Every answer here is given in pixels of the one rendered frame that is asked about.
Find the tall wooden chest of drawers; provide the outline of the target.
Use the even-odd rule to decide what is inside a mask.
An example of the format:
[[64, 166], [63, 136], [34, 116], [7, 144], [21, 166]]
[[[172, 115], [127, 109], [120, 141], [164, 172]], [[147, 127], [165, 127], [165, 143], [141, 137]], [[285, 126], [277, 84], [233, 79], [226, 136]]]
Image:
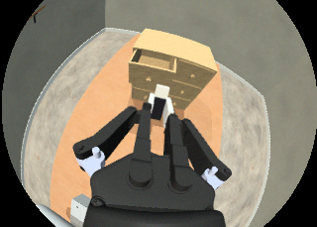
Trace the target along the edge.
[[203, 87], [173, 79], [201, 88], [190, 103], [181, 110], [185, 110], [191, 104], [191, 102], [199, 95], [199, 93], [218, 72], [210, 48], [177, 35], [151, 29], [144, 29], [133, 46], [133, 53], [135, 49], [176, 57], [176, 64], [179, 59], [183, 59], [211, 69], [215, 72]]

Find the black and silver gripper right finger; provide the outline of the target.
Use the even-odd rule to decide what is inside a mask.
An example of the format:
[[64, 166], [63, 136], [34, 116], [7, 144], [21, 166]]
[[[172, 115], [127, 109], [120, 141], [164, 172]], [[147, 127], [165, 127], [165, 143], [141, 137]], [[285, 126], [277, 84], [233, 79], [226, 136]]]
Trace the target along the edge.
[[210, 183], [214, 190], [217, 189], [232, 175], [232, 171], [217, 158], [189, 119], [178, 119], [169, 97], [162, 114], [163, 154], [170, 155], [172, 188], [184, 191], [194, 182], [190, 161], [195, 171]]

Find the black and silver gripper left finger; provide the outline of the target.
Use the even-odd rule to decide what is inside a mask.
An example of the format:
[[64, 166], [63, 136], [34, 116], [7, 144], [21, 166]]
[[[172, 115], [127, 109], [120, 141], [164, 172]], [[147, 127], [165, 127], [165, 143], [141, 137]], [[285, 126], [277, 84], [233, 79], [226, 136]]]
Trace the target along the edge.
[[126, 137], [134, 124], [139, 124], [135, 140], [129, 182], [135, 187], [145, 187], [152, 176], [151, 163], [151, 114], [155, 95], [143, 103], [142, 112], [128, 106], [93, 136], [73, 145], [80, 168], [91, 177], [106, 165], [106, 161]]

